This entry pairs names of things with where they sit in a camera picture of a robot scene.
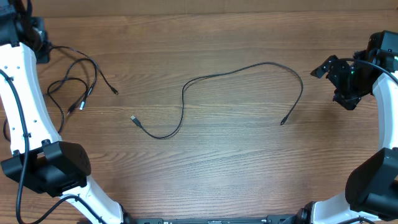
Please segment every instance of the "wooden tabletop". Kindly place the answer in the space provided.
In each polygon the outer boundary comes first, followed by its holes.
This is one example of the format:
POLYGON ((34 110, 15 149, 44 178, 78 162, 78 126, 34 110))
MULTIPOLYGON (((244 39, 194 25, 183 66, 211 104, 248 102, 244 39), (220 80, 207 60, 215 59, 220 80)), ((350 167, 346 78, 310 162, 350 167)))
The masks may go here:
MULTIPOLYGON (((397 11, 46 19, 54 44, 92 56, 120 92, 99 78, 85 110, 67 118, 62 138, 86 149, 97 183, 134 217, 296 213, 344 191, 349 174, 378 144, 374 97, 346 111, 332 102, 333 85, 310 72, 330 55, 365 49, 375 32, 397 32, 397 21, 397 11), (304 82, 283 126, 300 84, 272 65, 190 87, 182 128, 171 139, 152 139, 130 120, 134 114, 152 134, 168 134, 179 121, 185 82, 267 61, 293 68, 304 82)), ((73 62, 61 52, 51 57, 38 66, 42 91, 73 62)), ((91 83, 92 65, 76 66, 71 76, 91 83)), ((83 91, 69 82, 54 97, 66 111, 83 91)), ((58 127, 59 110, 50 101, 47 108, 58 127)), ((0 147, 0 159, 10 158, 3 138, 0 147)), ((0 184, 1 222, 16 223, 17 184, 3 174, 0 184)), ((34 221, 56 201, 26 189, 24 220, 34 221)), ((65 204, 44 223, 80 218, 65 204)))

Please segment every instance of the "table surface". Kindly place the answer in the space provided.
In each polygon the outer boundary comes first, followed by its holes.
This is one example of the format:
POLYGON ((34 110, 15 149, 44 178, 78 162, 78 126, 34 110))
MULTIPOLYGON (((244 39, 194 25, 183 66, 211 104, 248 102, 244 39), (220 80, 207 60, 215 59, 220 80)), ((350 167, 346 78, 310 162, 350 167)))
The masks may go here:
MULTIPOLYGON (((332 102, 333 85, 310 72, 330 55, 365 49, 375 32, 398 31, 397 20, 397 11, 46 19, 54 44, 92 56, 120 92, 99 78, 85 110, 67 118, 63 140, 86 149, 97 183, 134 217, 296 213, 344 191, 351 171, 378 144, 374 97, 346 111, 332 102), (185 92, 182 128, 171 139, 152 139, 130 120, 134 114, 151 133, 167 134, 178 123, 185 82, 266 61, 290 66, 304 82, 283 126, 300 85, 271 65, 193 85, 185 92)), ((42 91, 73 62, 61 52, 51 57, 38 66, 42 91)), ((92 65, 70 75, 92 82, 92 65)), ((82 92, 69 82, 54 97, 67 110, 82 92)), ((59 110, 50 101, 47 108, 58 127, 59 110)), ((0 147, 0 159, 10 158, 9 143, 1 139, 0 147)), ((3 174, 0 184, 1 222, 15 223, 17 184, 3 174)), ((25 190, 22 216, 34 221, 56 201, 25 190)), ((44 223, 81 218, 65 204, 44 223)))

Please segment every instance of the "wooden table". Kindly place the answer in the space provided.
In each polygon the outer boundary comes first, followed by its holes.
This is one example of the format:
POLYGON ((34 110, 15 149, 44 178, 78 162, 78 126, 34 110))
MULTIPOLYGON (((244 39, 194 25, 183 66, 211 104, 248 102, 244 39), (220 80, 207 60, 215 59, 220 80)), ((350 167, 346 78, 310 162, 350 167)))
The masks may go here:
MULTIPOLYGON (((398 31, 397 21, 397 11, 46 19, 54 44, 92 56, 120 92, 112 94, 100 78, 85 110, 67 119, 62 137, 86 149, 96 181, 134 217, 296 213, 344 191, 351 171, 378 144, 374 97, 346 111, 332 102, 333 85, 310 72, 329 55, 365 49, 375 32, 398 31), (266 61, 303 78, 303 97, 283 126, 300 85, 273 66, 192 86, 182 129, 172 139, 152 139, 130 120, 134 114, 151 133, 167 134, 178 123, 181 88, 189 79, 266 61)), ((38 66, 43 91, 72 62, 60 52, 51 56, 38 66)), ((92 82, 92 66, 76 66, 71 75, 92 82)), ((55 97, 67 110, 82 92, 70 82, 55 97)), ((49 101, 47 108, 58 127, 58 109, 49 101)), ((0 157, 7 159, 9 143, 0 142, 0 157)), ((2 222, 15 223, 17 184, 3 174, 0 184, 2 222)), ((25 190, 24 220, 34 221, 56 201, 25 190)), ((80 218, 65 204, 45 223, 80 218)))

